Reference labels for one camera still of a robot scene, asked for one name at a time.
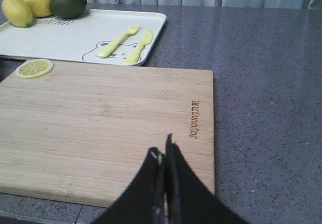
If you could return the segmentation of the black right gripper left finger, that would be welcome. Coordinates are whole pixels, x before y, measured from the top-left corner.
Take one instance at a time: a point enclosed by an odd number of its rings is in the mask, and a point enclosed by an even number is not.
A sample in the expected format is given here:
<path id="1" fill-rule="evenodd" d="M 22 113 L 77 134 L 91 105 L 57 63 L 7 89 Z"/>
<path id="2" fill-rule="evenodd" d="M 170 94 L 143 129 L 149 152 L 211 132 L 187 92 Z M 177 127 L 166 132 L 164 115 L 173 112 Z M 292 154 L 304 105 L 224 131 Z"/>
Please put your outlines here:
<path id="1" fill-rule="evenodd" d="M 165 164 L 158 148 L 148 149 L 126 190 L 92 223 L 165 223 Z"/>

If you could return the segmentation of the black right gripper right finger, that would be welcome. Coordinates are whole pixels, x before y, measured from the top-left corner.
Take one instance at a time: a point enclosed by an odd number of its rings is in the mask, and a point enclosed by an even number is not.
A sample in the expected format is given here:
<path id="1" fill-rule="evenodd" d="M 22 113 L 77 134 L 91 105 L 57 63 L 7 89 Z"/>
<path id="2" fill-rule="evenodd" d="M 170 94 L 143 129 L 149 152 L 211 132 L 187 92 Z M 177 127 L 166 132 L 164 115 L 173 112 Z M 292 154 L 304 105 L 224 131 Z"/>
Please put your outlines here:
<path id="1" fill-rule="evenodd" d="M 166 141 L 165 167 L 169 223 L 247 223 L 204 186 L 171 134 Z"/>

